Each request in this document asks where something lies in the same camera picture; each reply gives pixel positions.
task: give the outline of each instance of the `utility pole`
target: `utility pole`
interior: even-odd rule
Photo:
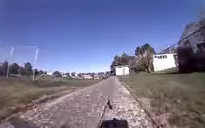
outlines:
[[[37,62],[37,57],[38,57],[38,52],[39,52],[39,48],[37,47],[37,49],[36,49],[36,53],[35,53],[35,58],[34,58],[34,65],[33,65],[33,69],[34,69],[34,71],[33,71],[33,81],[35,80],[35,70],[36,70],[36,62]]]
[[[14,47],[11,48],[11,51],[10,51],[10,59],[12,58],[13,56],[13,52],[14,52]],[[9,78],[9,68],[10,68],[10,62],[8,63],[8,67],[7,67],[7,72],[6,72],[6,79]]]

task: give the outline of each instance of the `green grass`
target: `green grass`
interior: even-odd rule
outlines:
[[[151,100],[151,112],[170,113],[171,125],[205,128],[205,73],[145,74],[120,78],[138,97]]]
[[[0,77],[0,118],[9,115],[10,108],[25,105],[31,101],[64,90],[74,90],[93,85],[99,80],[66,80],[63,82],[6,80]]]

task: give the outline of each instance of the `sky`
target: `sky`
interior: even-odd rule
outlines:
[[[0,0],[0,60],[64,72],[110,69],[115,55],[177,43],[205,0]],[[14,53],[10,58],[10,49]]]

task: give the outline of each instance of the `small white building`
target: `small white building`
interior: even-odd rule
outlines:
[[[83,79],[93,79],[91,74],[83,74],[82,77]]]
[[[115,67],[116,76],[129,75],[129,67],[127,65],[121,65]]]
[[[163,71],[166,69],[177,67],[174,56],[174,54],[153,55],[154,71]]]
[[[52,76],[52,75],[53,75],[53,72],[48,71],[48,72],[46,73],[46,75],[50,75],[50,76]]]

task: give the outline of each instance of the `stone road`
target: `stone road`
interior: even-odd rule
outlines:
[[[0,128],[97,128],[101,120],[114,118],[125,120],[129,128],[152,128],[129,91],[116,77],[110,77],[20,113],[0,124]]]

